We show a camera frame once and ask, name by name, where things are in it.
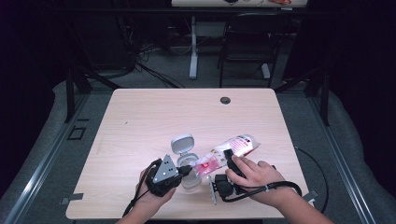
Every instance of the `gray carpet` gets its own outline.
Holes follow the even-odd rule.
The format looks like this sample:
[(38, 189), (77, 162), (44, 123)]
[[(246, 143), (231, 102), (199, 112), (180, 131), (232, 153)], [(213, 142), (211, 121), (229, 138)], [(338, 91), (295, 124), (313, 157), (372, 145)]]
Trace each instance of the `gray carpet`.
[[(287, 44), (280, 56), (273, 87), (281, 84), (282, 68), (287, 60), (292, 41), (290, 40)], [(154, 50), (150, 54), (146, 54), (146, 56), (149, 55), (148, 58), (145, 56), (145, 59), (148, 60), (146, 62), (142, 61), (142, 63), (155, 71), (173, 77), (186, 88), (216, 88), (219, 83), (219, 70), (216, 68), (218, 50), (218, 47), (211, 44), (200, 46), (198, 78), (195, 80), (189, 79), (188, 75), (190, 53), (175, 54), (163, 50)], [(140, 72), (139, 69), (135, 69), (127, 76), (111, 80), (125, 88), (166, 88), (160, 80), (144, 71)], [(67, 127), (63, 124), (66, 112), (65, 84), (61, 83), (54, 89), (56, 102), (49, 119), (29, 158), (0, 201), (0, 222), (6, 222), (14, 205), (21, 199), (21, 194), (35, 169), (47, 153), (52, 150), (59, 133), (66, 129), (68, 132), (61, 139), (59, 154), (55, 156), (54, 163), (45, 176), (44, 183), (39, 186), (34, 199), (25, 206), (19, 222), (73, 223), (73, 220), (65, 217), (67, 205), (60, 204), (60, 201), (63, 197), (73, 193), (111, 96), (111, 90), (108, 87), (95, 80), (91, 80), (91, 84), (94, 88), (92, 94), (87, 97), (79, 96), (81, 107), (76, 118), (70, 124), (71, 127), (76, 125), (76, 127), (86, 128), (81, 140), (67, 140), (70, 126), (69, 129), (66, 129)], [(331, 94), (329, 108), (331, 127), (323, 128), (321, 121), (317, 118), (317, 100), (305, 98), (302, 93), (303, 87), (304, 83), (285, 93), (278, 94), (277, 97), (293, 144), (315, 158), (323, 168), (329, 182), (329, 201), (324, 214), (335, 223), (394, 223), (394, 220), (396, 220), (395, 199), (375, 182), (373, 174), (364, 163), (359, 135), (342, 104), (335, 95)], [(342, 171), (337, 167), (337, 158), (334, 157), (332, 152), (332, 144), (327, 132), (331, 132), (336, 139), (337, 146), (341, 150), (347, 167), (353, 174), (354, 181), (359, 186), (360, 193), (373, 218), (367, 220), (361, 217), (361, 213), (352, 199), (353, 197), (351, 198), (351, 194), (356, 193), (356, 190), (349, 189), (347, 187), (348, 180), (343, 179), (340, 174)], [(297, 155), (308, 187), (319, 192), (315, 206), (320, 210), (324, 206), (327, 196), (323, 175), (308, 156), (300, 151), (297, 151)], [(114, 223), (114, 221), (79, 220), (77, 223)], [(270, 219), (264, 220), (263, 223), (286, 223), (286, 221)]]

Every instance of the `dark background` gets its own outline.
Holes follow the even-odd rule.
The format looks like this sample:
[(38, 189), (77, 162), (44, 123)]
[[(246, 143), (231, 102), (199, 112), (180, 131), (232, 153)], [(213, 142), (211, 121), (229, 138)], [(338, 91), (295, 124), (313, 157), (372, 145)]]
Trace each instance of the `dark background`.
[[(98, 4), (114, 6), (111, 1)], [(346, 4), (311, 0), (308, 11), (339, 12), (347, 9)], [(396, 150), (392, 143), (396, 124), (396, 18), (390, 1), (378, 4), (366, 0), (357, 4), (354, 10), (358, 12), (348, 17), (347, 23), (303, 20), (284, 78), (298, 77), (317, 67), (337, 32), (341, 27), (346, 28), (345, 47), (329, 71), (331, 90), (354, 121), (364, 158), (378, 182), (395, 196), (392, 177), (396, 173), (393, 165)], [(75, 27), (65, 27), (73, 22), (65, 23), (64, 19), (46, 13), (40, 1), (2, 1), (0, 10), (0, 193), (3, 195), (40, 134), (53, 104), (52, 88), (65, 80), (70, 64), (124, 69), (134, 65), (134, 49), (125, 45), (115, 17), (95, 17), (96, 20), (87, 22), (89, 17), (79, 16), (75, 18)], [(158, 36), (163, 26), (156, 28), (150, 29), (155, 31), (153, 34), (146, 31), (144, 37)], [(166, 38), (153, 39), (166, 48)], [(80, 46), (87, 49), (87, 54)]]

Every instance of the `black chair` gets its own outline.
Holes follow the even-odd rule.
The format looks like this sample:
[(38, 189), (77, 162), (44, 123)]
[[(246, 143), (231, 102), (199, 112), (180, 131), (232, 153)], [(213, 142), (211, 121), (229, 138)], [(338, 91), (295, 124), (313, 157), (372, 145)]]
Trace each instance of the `black chair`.
[(284, 35), (290, 28), (290, 19), (283, 15), (242, 13), (232, 16), (224, 27), (219, 56), (219, 86), (222, 87), (224, 62), (271, 64), (267, 87), (271, 86), (277, 55)]

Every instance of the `desk leg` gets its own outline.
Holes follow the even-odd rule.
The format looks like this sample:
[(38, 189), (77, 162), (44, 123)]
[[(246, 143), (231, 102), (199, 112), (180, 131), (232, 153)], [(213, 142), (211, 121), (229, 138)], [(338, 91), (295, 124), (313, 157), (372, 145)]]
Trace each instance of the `desk leg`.
[(197, 78), (198, 54), (197, 54), (197, 36), (195, 33), (195, 17), (191, 18), (191, 64), (190, 78)]

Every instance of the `person's right hand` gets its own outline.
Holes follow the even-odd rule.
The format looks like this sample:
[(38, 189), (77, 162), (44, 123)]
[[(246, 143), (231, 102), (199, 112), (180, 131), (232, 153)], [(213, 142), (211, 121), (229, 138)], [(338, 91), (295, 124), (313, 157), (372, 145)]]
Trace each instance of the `person's right hand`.
[[(235, 184), (241, 187), (260, 187), (278, 181), (285, 181), (285, 178), (280, 172), (265, 161), (259, 161), (257, 164), (244, 157), (233, 156), (233, 162), (241, 170), (246, 178), (237, 175), (233, 170), (227, 169), (225, 174)], [(270, 189), (268, 192), (263, 191), (250, 196), (251, 199), (259, 203), (268, 204), (273, 207), (278, 207), (285, 202), (285, 198), (291, 193), (296, 192), (289, 187), (280, 187), (277, 189)]]

